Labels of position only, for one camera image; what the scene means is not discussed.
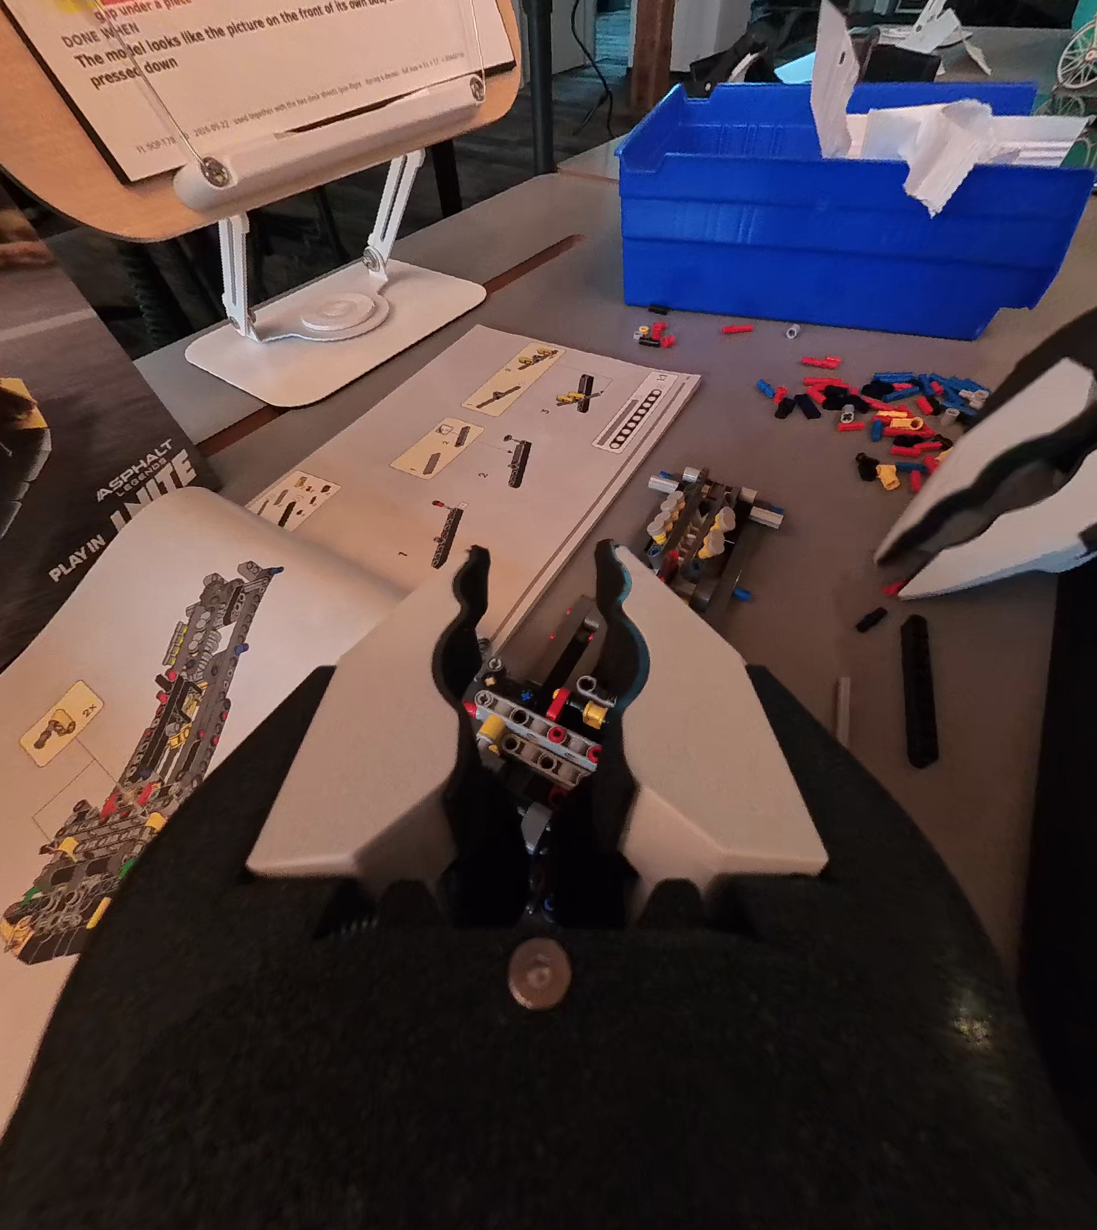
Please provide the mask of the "wooden document stand white base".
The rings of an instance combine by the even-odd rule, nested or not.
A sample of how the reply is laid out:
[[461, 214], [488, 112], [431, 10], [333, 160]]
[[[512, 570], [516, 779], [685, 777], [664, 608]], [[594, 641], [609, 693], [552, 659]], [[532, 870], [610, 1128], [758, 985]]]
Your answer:
[[[511, 1], [498, 1], [512, 64], [468, 73], [356, 114], [274, 133], [126, 183], [17, 34], [0, 1], [0, 169], [62, 215], [117, 239], [158, 242], [217, 224], [226, 321], [185, 358], [274, 408], [338, 392], [479, 306], [468, 280], [391, 258], [425, 153], [505, 116], [521, 80]], [[375, 221], [356, 260], [254, 305], [249, 223], [261, 206], [386, 164]]]

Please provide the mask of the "blue plastic bin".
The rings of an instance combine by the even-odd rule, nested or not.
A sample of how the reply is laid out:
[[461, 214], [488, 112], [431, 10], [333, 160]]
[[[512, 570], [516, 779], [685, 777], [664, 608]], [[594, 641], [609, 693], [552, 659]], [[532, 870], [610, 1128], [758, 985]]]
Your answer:
[[805, 83], [678, 83], [618, 158], [626, 305], [954, 340], [1038, 305], [1097, 182], [984, 164], [929, 215], [904, 162], [821, 155]]

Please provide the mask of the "long black lego beam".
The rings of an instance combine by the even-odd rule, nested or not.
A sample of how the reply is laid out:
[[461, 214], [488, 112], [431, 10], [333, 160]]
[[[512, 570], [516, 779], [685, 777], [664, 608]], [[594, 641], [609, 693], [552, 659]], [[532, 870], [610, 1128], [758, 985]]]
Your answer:
[[922, 770], [938, 761], [940, 743], [927, 624], [917, 613], [899, 627], [899, 661], [908, 763]]

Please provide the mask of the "lego set box yellow car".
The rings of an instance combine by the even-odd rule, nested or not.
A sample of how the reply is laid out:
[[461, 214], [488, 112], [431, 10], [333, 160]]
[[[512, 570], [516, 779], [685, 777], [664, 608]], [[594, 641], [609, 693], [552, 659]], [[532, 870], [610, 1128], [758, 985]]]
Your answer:
[[0, 174], [0, 672], [140, 504], [217, 481]]

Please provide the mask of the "lego car chassis assembly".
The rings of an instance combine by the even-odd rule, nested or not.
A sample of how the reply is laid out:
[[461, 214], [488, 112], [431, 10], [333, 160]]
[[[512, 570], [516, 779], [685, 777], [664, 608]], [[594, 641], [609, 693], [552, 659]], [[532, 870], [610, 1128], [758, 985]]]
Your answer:
[[[744, 574], [785, 508], [746, 485], [724, 485], [708, 469], [662, 470], [648, 479], [660, 497], [632, 554], [662, 586], [715, 631], [753, 595]], [[528, 854], [527, 912], [555, 921], [550, 889], [552, 821], [566, 797], [598, 766], [616, 690], [601, 668], [603, 618], [578, 597], [550, 634], [537, 677], [516, 679], [488, 640], [464, 695], [480, 761], [512, 795]]]

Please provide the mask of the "torn white paper bags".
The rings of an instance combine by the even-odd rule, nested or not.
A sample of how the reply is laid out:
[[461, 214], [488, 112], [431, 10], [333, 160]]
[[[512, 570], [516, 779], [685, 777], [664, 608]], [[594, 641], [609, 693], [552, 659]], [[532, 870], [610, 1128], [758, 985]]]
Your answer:
[[977, 165], [1059, 167], [1091, 121], [1084, 114], [1004, 116], [974, 98], [847, 114], [856, 80], [845, 18], [821, 1], [810, 105], [822, 157], [904, 162], [902, 189], [929, 215], [940, 214]]

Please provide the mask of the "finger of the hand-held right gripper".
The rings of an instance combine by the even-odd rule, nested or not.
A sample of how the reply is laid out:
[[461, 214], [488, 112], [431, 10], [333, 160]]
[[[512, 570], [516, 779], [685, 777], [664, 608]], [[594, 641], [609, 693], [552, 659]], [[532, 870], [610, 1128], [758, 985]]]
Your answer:
[[922, 568], [995, 517], [1050, 495], [1095, 449], [1097, 379], [1061, 360], [956, 440], [878, 543], [876, 563]]
[[1045, 499], [1009, 510], [974, 538], [942, 549], [897, 597], [938, 597], [1029, 572], [1061, 574], [1093, 556], [1097, 449]]

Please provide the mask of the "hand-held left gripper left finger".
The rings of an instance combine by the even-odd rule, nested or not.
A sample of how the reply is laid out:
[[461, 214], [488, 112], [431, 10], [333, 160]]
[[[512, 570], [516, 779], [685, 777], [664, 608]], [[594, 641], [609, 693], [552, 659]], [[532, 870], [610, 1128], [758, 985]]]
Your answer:
[[334, 665], [247, 855], [256, 879], [423, 882], [493, 923], [493, 788], [463, 693], [479, 668], [489, 551], [432, 572]]

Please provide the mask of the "pile of small lego pins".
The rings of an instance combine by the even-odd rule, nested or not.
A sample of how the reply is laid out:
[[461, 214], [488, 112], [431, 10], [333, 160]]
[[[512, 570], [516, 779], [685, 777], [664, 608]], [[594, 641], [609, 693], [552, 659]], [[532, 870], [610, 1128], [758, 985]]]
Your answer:
[[831, 351], [803, 354], [783, 378], [755, 376], [753, 390], [776, 420], [801, 419], [840, 436], [861, 483], [908, 493], [924, 490], [990, 399], [990, 387], [970, 376], [863, 372]]

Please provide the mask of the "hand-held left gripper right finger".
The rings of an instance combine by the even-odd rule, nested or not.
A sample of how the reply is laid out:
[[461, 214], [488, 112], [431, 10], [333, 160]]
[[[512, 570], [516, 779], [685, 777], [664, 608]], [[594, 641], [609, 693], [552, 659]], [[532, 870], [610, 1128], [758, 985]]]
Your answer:
[[746, 875], [817, 877], [828, 852], [742, 656], [632, 549], [594, 551], [618, 700], [593, 784], [605, 925], [667, 880], [701, 900]]

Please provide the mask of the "wooden post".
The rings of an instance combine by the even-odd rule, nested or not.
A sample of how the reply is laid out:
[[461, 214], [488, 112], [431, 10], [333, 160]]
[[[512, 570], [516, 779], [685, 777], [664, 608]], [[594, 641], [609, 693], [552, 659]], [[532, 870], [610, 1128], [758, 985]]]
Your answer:
[[650, 105], [671, 83], [675, 1], [634, 1], [632, 98]]

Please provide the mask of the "printed paper sheet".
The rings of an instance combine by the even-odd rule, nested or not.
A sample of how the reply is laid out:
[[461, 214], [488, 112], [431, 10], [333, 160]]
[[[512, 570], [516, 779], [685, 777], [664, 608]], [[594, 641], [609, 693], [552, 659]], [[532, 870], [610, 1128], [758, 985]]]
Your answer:
[[496, 1], [3, 1], [126, 183], [512, 64]]

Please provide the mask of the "lego instruction booklet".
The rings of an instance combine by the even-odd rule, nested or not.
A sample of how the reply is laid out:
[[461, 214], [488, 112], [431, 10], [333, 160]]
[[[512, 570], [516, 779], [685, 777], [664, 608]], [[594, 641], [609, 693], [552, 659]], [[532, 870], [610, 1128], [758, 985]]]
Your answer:
[[0, 1135], [83, 946], [244, 738], [470, 545], [502, 643], [699, 385], [477, 326], [245, 506], [137, 513], [0, 675]]

